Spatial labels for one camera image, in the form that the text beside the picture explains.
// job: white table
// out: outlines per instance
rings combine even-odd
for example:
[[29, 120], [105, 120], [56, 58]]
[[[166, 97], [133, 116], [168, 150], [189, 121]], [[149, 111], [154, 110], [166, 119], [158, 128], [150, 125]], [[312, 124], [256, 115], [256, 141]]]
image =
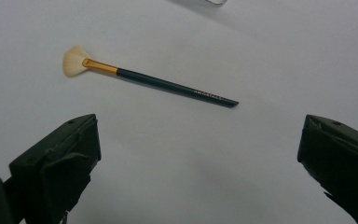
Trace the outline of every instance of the white table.
[[[68, 78], [74, 44], [240, 104]], [[0, 177], [90, 113], [103, 158], [68, 223], [354, 223], [296, 154], [307, 114], [358, 130], [358, 0], [0, 1]]]

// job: brush bristles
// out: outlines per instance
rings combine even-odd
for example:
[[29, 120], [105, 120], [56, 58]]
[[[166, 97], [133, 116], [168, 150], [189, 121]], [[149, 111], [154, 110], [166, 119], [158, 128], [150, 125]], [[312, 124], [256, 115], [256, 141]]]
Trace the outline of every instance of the brush bristles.
[[68, 77], [74, 77], [88, 68], [82, 63], [85, 59], [91, 59], [88, 53], [80, 46], [76, 45], [63, 55], [62, 70]]

